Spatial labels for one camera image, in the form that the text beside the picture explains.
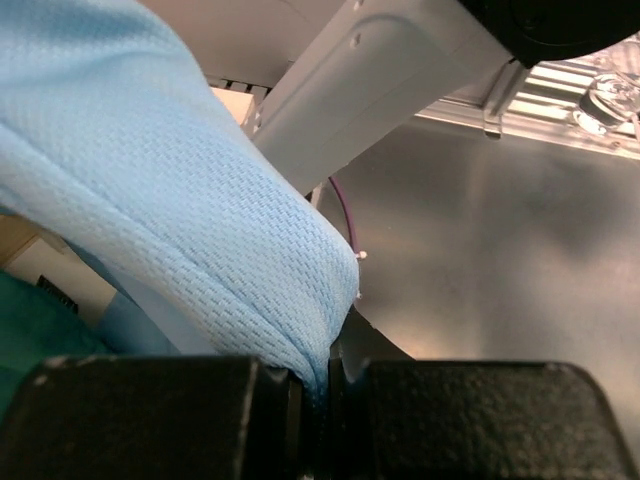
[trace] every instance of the metal surface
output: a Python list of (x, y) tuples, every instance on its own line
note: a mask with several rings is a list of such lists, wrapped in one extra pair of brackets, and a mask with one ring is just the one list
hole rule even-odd
[[(580, 365), (640, 459), (636, 163), (414, 119), (338, 178), (375, 328), (420, 359)], [(331, 192), (320, 210), (343, 227)]]

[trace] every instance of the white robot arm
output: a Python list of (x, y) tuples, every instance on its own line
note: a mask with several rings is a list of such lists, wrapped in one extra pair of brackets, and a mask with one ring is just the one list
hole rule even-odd
[[(633, 33), (632, 2), (618, 7), (633, 21), (614, 28), (602, 9), (590, 16), (589, 5), (547, 0), (347, 0), (250, 119), (249, 133), (307, 193), (417, 111), (509, 61), (578, 56)], [(580, 22), (566, 20), (567, 11), (582, 11)]]

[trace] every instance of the textured blue cloth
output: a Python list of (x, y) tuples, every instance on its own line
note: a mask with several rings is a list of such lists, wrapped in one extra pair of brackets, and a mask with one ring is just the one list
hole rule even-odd
[(322, 395), (355, 258), (143, 6), (0, 2), (0, 204), (95, 256), (181, 352), (186, 326)]

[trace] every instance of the purple cable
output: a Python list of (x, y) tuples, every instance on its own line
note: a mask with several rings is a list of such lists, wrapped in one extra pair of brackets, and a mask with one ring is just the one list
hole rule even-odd
[(338, 181), (333, 177), (329, 177), (329, 182), (331, 183), (331, 186), (336, 192), (336, 196), (340, 201), (340, 205), (342, 205), (342, 211), (344, 212), (344, 219), (347, 221), (347, 232), (349, 233), (349, 245), (351, 245), (351, 248), (354, 251), (354, 253), (357, 254), (360, 252), (360, 248), (358, 247), (358, 239), (356, 237), (356, 227), (353, 224), (353, 216), (351, 215), (351, 208), (347, 203), (347, 198), (344, 195), (344, 190), (342, 190), (340, 183), (338, 183)]

